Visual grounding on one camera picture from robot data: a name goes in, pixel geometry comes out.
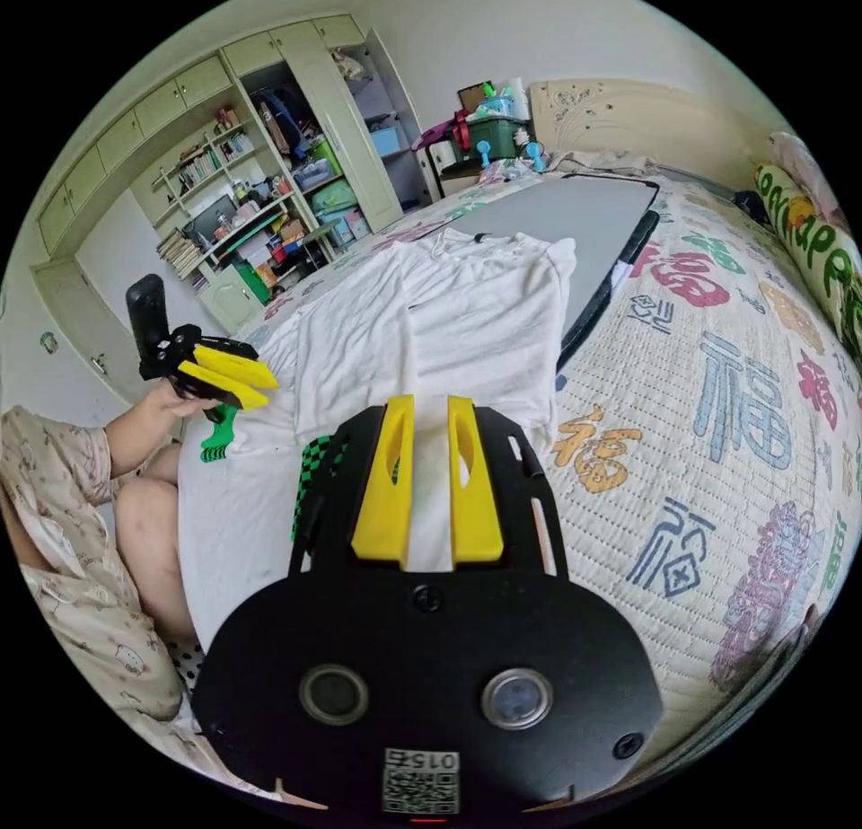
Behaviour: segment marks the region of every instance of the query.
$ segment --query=green box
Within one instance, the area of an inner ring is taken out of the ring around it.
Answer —
[[[339,160],[335,157],[335,152],[326,138],[323,138],[317,146],[313,146],[308,155],[310,155],[315,161],[319,161],[321,158],[327,159],[327,161],[332,165],[332,172],[336,176],[341,175],[341,165],[339,164]]]
[[[470,150],[466,153],[458,146],[452,131],[449,132],[448,139],[455,152],[455,160],[458,162],[466,162],[471,158],[481,158],[481,153],[476,149],[476,144],[480,140],[487,140],[491,144],[488,159],[495,162],[500,158],[518,157],[518,147],[515,146],[515,132],[519,128],[526,128],[529,133],[530,123],[522,119],[511,119],[509,117],[489,117],[468,122],[467,130],[470,132]]]
[[[266,304],[269,301],[269,290],[263,283],[263,278],[258,275],[249,263],[234,264],[236,271],[240,273],[240,278],[248,285],[249,290],[258,298],[258,302]]]

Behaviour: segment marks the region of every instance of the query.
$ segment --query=camera lens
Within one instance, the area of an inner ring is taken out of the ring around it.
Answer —
[[[550,711],[552,693],[544,676],[527,668],[497,674],[482,693],[482,712],[495,727],[524,730]]]
[[[319,665],[303,677],[299,700],[313,719],[341,726],[365,714],[368,689],[359,674],[346,667]]]

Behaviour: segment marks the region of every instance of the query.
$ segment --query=pajamas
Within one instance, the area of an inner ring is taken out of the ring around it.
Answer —
[[[128,725],[184,766],[266,798],[228,772],[196,732],[188,695],[97,506],[110,503],[103,428],[78,428],[15,407],[3,416],[0,473],[53,572],[21,565],[33,600],[75,666]]]

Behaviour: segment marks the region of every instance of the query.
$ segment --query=printed number label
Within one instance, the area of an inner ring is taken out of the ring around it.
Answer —
[[[387,748],[383,762],[383,811],[457,814],[460,765],[457,752]]]

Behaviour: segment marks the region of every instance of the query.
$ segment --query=computer monitor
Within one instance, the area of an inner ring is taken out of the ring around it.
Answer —
[[[198,241],[198,234],[204,237],[208,243],[214,240],[216,228],[219,226],[219,217],[224,216],[228,221],[236,214],[236,206],[229,195],[219,198],[212,206],[207,207],[199,215],[189,221],[182,228],[190,239]]]

